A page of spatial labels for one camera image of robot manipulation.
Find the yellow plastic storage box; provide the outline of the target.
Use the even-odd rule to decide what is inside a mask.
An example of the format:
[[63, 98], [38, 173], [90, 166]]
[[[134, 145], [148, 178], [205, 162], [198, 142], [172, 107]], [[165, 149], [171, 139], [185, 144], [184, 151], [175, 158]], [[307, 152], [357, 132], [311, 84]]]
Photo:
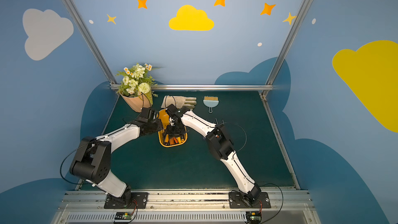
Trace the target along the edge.
[[161, 110], [161, 111], [159, 112], [159, 119], [162, 121], [163, 130], [158, 132], [158, 136], [159, 136], [159, 142], [160, 142], [160, 144], [161, 144], [163, 147], [171, 148], [171, 147], [175, 147], [175, 146], [182, 145], [182, 144], [184, 144], [184, 143], [187, 141], [187, 139], [188, 139], [188, 134], [187, 134], [187, 129], [186, 129], [186, 127], [185, 127], [186, 133], [185, 133], [185, 135], [184, 135], [184, 138], [180, 138], [180, 137], [178, 137], [178, 138], [169, 138], [168, 136], [164, 137], [164, 132], [165, 132], [165, 130], [166, 130], [167, 125], [168, 125], [169, 123], [178, 122], [177, 120], [176, 120], [176, 121], [173, 121], [173, 120], [169, 117], [169, 115], [166, 113], [166, 109]]

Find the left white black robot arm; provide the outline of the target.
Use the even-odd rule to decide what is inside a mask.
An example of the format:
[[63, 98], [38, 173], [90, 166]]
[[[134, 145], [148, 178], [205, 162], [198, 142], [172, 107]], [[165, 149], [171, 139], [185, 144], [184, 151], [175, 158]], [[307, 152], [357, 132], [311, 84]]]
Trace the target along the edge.
[[133, 121], [95, 138], [84, 138], [77, 149], [69, 172], [107, 193], [112, 200], [127, 205], [132, 201], [131, 188], [111, 172], [112, 153], [128, 142], [162, 130], [160, 120]]

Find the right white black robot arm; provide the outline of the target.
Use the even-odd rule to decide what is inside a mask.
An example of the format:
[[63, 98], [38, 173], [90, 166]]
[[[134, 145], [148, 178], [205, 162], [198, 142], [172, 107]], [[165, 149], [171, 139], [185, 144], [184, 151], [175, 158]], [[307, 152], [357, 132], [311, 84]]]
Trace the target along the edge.
[[170, 105], [166, 112], [174, 123], [192, 128], [205, 138], [212, 156], [227, 167], [243, 199], [247, 204], [253, 205], [260, 197], [261, 188], [240, 162], [225, 125], [211, 123], [186, 107], [175, 108], [174, 105]]

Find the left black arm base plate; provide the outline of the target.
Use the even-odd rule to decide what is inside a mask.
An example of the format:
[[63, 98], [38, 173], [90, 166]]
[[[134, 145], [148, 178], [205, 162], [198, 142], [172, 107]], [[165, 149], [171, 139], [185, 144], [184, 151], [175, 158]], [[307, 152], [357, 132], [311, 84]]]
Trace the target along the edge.
[[107, 195], [104, 209], [145, 209], [148, 201], [147, 192], [131, 192], [128, 191], [122, 197], [116, 198]]

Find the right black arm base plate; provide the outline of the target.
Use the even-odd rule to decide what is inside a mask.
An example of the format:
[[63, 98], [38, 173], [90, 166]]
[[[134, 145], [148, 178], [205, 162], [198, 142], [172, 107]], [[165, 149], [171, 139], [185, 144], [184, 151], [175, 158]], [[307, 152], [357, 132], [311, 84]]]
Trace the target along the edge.
[[250, 200], [242, 192], [232, 190], [228, 193], [230, 208], [271, 208], [271, 202], [267, 192], [261, 192], [259, 197], [254, 201]]

